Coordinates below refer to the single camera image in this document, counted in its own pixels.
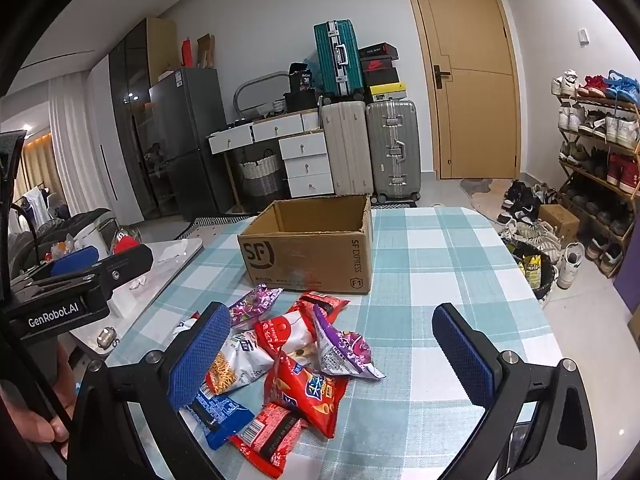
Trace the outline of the red black candy packet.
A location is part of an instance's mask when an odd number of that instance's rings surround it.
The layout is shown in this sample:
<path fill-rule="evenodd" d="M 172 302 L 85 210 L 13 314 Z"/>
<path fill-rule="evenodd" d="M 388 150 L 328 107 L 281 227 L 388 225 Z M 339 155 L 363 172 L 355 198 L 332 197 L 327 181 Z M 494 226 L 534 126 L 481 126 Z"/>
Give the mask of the red black candy packet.
<path fill-rule="evenodd" d="M 262 474 L 279 479 L 288 454 L 307 427 L 296 412 L 268 403 L 230 442 Z"/>

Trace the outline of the red chip bag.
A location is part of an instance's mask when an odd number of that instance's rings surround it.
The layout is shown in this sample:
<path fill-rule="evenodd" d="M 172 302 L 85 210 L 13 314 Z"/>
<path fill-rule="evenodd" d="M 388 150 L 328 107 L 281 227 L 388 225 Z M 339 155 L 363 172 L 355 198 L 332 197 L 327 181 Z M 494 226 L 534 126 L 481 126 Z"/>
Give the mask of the red chip bag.
<path fill-rule="evenodd" d="M 332 377 L 300 365 L 280 351 L 265 379 L 265 402 L 297 412 L 327 439 L 333 439 L 347 377 Z"/>

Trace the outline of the dark glass cabinet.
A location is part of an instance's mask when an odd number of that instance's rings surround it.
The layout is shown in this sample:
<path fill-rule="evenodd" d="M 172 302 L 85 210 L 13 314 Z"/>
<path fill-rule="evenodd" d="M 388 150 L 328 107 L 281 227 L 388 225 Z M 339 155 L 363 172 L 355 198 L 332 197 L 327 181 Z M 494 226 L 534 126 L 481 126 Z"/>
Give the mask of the dark glass cabinet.
<path fill-rule="evenodd" d="M 114 117 L 129 181 L 145 220 L 178 212 L 168 178 L 165 142 L 154 122 L 150 89 L 179 66 L 177 26 L 145 18 L 107 57 Z"/>

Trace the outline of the purple candy bag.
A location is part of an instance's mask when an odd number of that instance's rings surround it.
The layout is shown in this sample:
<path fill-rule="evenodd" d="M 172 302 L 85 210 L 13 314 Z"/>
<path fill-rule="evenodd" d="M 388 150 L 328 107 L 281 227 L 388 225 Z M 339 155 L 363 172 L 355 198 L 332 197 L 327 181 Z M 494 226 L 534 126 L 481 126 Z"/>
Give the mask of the purple candy bag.
<path fill-rule="evenodd" d="M 259 284 L 235 301 L 229 308 L 232 332 L 244 332 L 253 328 L 265 318 L 282 292 L 282 288 Z"/>

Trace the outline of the red white balloon snack bag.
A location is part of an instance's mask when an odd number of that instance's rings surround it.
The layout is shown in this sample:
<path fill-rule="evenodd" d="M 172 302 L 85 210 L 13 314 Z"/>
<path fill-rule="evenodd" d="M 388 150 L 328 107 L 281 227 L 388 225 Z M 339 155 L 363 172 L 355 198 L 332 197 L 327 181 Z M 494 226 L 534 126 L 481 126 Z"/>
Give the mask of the red white balloon snack bag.
<path fill-rule="evenodd" d="M 314 323 L 308 313 L 291 311 L 254 325 L 260 348 L 275 360 L 283 352 L 300 364 L 309 364 L 318 356 Z"/>

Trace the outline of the silver suitcase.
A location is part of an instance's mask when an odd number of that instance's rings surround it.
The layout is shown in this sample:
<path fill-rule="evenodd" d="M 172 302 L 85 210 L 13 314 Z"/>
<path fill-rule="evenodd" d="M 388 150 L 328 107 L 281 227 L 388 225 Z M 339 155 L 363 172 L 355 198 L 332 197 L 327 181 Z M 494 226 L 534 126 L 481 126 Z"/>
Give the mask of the silver suitcase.
<path fill-rule="evenodd" d="M 410 100 L 366 106 L 374 195 L 382 204 L 420 200 L 420 133 Z"/>

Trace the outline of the beige suitcase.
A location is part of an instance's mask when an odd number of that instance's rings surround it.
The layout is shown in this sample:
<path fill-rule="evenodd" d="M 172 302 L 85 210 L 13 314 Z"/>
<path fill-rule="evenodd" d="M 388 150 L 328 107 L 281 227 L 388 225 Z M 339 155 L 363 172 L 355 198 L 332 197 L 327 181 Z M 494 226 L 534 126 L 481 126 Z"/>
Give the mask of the beige suitcase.
<path fill-rule="evenodd" d="M 365 111 L 361 101 L 320 107 L 336 195 L 371 195 L 374 191 Z"/>

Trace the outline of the purple white snack bag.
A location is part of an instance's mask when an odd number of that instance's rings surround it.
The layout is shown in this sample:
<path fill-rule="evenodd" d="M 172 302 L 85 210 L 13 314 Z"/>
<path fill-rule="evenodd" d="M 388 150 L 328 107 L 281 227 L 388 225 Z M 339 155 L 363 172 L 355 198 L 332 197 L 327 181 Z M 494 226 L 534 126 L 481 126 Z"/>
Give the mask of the purple white snack bag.
<path fill-rule="evenodd" d="M 314 306 L 318 362 L 322 373 L 334 377 L 381 380 L 385 375 L 373 364 L 371 348 L 356 332 L 337 330 Z"/>

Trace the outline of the SF cardboard box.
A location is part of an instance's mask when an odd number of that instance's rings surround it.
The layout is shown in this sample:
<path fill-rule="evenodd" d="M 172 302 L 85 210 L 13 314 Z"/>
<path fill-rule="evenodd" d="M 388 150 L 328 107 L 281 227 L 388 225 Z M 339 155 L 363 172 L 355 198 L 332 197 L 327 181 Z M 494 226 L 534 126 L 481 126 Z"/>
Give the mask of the SF cardboard box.
<path fill-rule="evenodd" d="M 365 295 L 372 282 L 367 195 L 276 200 L 238 236 L 253 284 Z"/>

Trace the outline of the red box on side table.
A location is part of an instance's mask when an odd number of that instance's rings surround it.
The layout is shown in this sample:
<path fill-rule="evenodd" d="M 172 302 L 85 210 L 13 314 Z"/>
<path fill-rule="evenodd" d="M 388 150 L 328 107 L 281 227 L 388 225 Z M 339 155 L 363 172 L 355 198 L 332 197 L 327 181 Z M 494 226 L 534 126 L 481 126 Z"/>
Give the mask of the red box on side table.
<path fill-rule="evenodd" d="M 117 255 L 139 245 L 140 242 L 134 236 L 128 234 L 117 234 L 114 238 L 114 242 L 112 243 L 111 253 L 113 255 Z"/>

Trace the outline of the white noodle snack bag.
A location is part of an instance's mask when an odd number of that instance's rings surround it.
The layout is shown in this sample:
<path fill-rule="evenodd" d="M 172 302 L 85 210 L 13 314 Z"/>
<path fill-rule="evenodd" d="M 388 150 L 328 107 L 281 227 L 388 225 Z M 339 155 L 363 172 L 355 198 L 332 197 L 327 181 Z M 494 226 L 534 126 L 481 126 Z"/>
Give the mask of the white noodle snack bag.
<path fill-rule="evenodd" d="M 205 375 L 214 396 L 247 386 L 265 375 L 273 358 L 259 344 L 254 330 L 230 336 L 222 345 Z"/>

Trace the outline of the wooden shoe rack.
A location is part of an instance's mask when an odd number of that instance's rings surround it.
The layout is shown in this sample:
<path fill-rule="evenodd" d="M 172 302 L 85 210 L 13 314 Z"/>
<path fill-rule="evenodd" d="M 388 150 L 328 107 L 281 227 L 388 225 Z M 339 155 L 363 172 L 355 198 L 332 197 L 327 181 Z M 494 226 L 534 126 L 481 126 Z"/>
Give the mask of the wooden shoe rack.
<path fill-rule="evenodd" d="M 560 203 L 578 215 L 587 259 L 612 278 L 639 219 L 639 107 L 580 92 L 556 99 Z"/>

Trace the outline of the white curtain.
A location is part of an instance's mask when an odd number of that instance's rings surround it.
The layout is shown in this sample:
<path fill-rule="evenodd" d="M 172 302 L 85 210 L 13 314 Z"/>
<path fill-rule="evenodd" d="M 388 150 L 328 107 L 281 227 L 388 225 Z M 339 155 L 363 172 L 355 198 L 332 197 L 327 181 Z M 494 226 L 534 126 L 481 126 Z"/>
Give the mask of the white curtain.
<path fill-rule="evenodd" d="M 111 208 L 91 137 L 86 81 L 85 73 L 67 74 L 48 81 L 55 165 L 72 214 Z"/>

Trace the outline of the blue snack packet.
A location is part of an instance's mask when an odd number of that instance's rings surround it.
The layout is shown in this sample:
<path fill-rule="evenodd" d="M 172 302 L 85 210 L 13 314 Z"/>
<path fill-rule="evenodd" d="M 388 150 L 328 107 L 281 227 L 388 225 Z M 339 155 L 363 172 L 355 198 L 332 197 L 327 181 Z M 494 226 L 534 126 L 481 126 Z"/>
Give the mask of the blue snack packet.
<path fill-rule="evenodd" d="M 219 450 L 255 418 L 248 408 L 228 396 L 213 396 L 203 390 L 198 390 L 188 410 L 203 428 L 205 440 L 214 451 Z"/>

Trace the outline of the small cardboard box on floor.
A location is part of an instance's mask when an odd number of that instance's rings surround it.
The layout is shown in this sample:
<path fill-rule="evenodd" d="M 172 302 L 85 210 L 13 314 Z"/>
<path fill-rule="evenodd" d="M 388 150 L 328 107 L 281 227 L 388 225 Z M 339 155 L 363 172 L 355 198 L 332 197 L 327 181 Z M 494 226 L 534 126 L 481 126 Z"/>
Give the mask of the small cardboard box on floor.
<path fill-rule="evenodd" d="M 541 205 L 538 218 L 552 226 L 555 236 L 563 245 L 577 240 L 580 220 L 562 205 Z"/>

